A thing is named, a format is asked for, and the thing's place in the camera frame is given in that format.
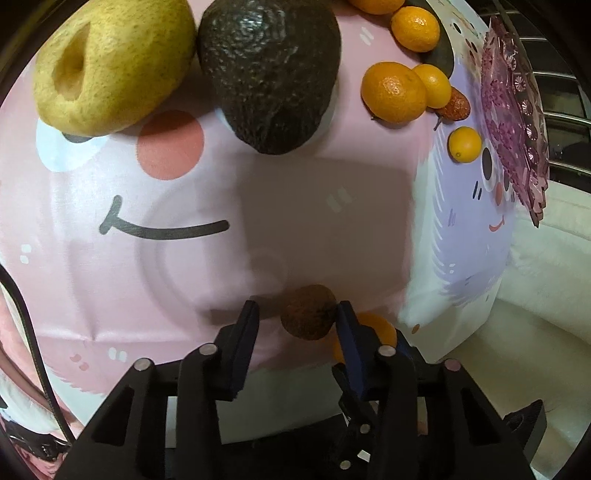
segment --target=screw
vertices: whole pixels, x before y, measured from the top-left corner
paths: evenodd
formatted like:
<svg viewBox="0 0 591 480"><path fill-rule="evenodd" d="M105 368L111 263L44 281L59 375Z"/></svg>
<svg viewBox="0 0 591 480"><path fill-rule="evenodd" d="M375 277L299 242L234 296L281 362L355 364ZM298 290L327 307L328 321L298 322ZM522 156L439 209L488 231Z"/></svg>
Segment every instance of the screw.
<svg viewBox="0 0 591 480"><path fill-rule="evenodd" d="M204 343L199 347L199 353L204 356L210 356L217 352L217 345L215 343Z"/></svg>
<svg viewBox="0 0 591 480"><path fill-rule="evenodd" d="M394 356L396 355L396 349L392 345L382 345L378 348L378 353L382 356Z"/></svg>
<svg viewBox="0 0 591 480"><path fill-rule="evenodd" d="M138 372L143 372L144 370L147 370L150 367L150 365L152 365L152 360L150 360L149 358L138 358L134 362L134 368Z"/></svg>
<svg viewBox="0 0 591 480"><path fill-rule="evenodd" d="M445 365L445 368L451 372L459 372L462 368L462 364L454 358L448 358L443 364Z"/></svg>

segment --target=cartoon face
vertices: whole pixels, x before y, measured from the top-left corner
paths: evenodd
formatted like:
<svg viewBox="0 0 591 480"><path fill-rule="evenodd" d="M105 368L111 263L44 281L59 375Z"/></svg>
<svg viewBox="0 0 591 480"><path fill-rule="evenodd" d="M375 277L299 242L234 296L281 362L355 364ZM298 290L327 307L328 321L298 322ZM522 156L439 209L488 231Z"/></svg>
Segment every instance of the cartoon face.
<svg viewBox="0 0 591 480"><path fill-rule="evenodd" d="M456 65L452 84L467 92L473 111L482 109L478 84ZM463 122L442 124L434 140L436 162L436 248L434 261L444 288L453 303L475 300L499 280L509 254L515 222L515 193L509 176L488 138L480 116ZM467 125L483 137L480 157L469 164L452 161L447 138L454 129Z"/></svg>
<svg viewBox="0 0 591 480"><path fill-rule="evenodd" d="M191 1L196 18L207 6ZM240 142L197 64L152 115L102 138L62 135L33 104L31 69L0 109L0 251L46 364L106 393L137 358L182 358L234 322L262 320L251 367L323 362L327 342L283 331L274 300L313 283L358 311L396 312L411 258L412 182L433 115L371 120L359 87L378 61L417 64L387 22L342 3L342 64L317 134L282 157Z"/></svg>
<svg viewBox="0 0 591 480"><path fill-rule="evenodd" d="M475 24L482 24L482 20L472 9L466 8L463 0L460 1L464 4L462 12L452 0L435 0L431 6L446 29L456 61L461 60L472 77L480 81L484 35Z"/></svg>

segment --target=pink cheek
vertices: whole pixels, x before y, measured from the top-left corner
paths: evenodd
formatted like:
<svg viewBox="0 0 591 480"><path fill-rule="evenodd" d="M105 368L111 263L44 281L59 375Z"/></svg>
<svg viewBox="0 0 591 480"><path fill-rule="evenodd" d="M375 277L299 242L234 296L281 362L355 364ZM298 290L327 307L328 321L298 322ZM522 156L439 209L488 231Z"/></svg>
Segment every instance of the pink cheek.
<svg viewBox="0 0 591 480"><path fill-rule="evenodd" d="M496 187L495 187L495 203L497 205L500 205L502 199L503 199L503 187L501 186L500 183L497 183Z"/></svg>
<svg viewBox="0 0 591 480"><path fill-rule="evenodd" d="M190 113L159 113L139 133L136 156L143 171L158 180L182 177L203 154L203 128Z"/></svg>

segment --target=metal rack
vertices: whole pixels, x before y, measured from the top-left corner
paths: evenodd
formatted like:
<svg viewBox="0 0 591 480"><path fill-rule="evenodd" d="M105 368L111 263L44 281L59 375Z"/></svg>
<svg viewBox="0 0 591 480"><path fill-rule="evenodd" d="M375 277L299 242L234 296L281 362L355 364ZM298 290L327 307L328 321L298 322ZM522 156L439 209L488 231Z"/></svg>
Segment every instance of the metal rack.
<svg viewBox="0 0 591 480"><path fill-rule="evenodd" d="M478 0L468 0L468 3L472 4L476 12L478 12L485 22L488 22L492 15L497 14L492 2L482 3ZM551 43L539 33L535 26L529 23L529 20L527 20L519 10L508 4L506 4L506 6L506 12L512 17L512 20L514 20L515 27L520 33L520 39L524 43L526 50L529 47L532 50L532 53L537 53L540 52L541 49L544 49L554 56L559 56ZM550 177L552 180L559 181L560 183L566 183L575 188L591 192L591 181L589 181L589 179L591 179L591 143L589 143L591 140L591 102L589 102L589 98L581 89L577 77L570 73L570 69L568 69L566 65L556 65L555 70L536 68L536 58L535 55L531 53L530 61L534 66L534 75L538 79L538 83L540 83L540 79L542 82L544 79L547 79L549 82L552 80L564 82L563 85L568 85L568 83L572 82L572 89L573 91L578 92L581 111L584 115L574 114L573 111L569 111L568 108L558 109L554 106L554 108L550 109L545 106L544 116L547 121L549 134L560 131L571 132L575 129L577 133L580 133L581 143L589 146L588 157L586 157L586 155L578 155L576 159L563 158L561 155L563 145L552 145L552 142L550 141ZM556 92L552 93L560 94L560 90L557 89Z"/></svg>

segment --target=black cable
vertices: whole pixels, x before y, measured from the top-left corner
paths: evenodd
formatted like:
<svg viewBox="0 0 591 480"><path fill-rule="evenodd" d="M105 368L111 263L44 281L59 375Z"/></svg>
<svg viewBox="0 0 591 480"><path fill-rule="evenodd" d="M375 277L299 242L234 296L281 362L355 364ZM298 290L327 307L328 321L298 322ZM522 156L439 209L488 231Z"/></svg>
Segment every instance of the black cable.
<svg viewBox="0 0 591 480"><path fill-rule="evenodd" d="M21 319L23 329L25 330L27 344L33 358L33 364L35 365L35 370L37 371L37 375L41 381L43 394L49 403L51 412L56 418L61 432L64 434L67 442L72 445L76 441L76 437L74 437L74 434L70 430L70 426L68 425L68 422L66 421L66 418L64 417L64 414L57 402L53 387L49 382L49 377L47 376L47 371L45 370L45 366L43 364L43 357L41 357L41 351L39 350L39 344L37 343L33 322L31 321L31 316L29 315L29 311L27 309L27 304L25 304L25 300L22 298L21 291L18 289L17 284L6 271L4 266L2 266L2 264L0 264L0 283L4 289L6 289L8 295L10 295L10 298L17 307L18 315Z"/></svg>

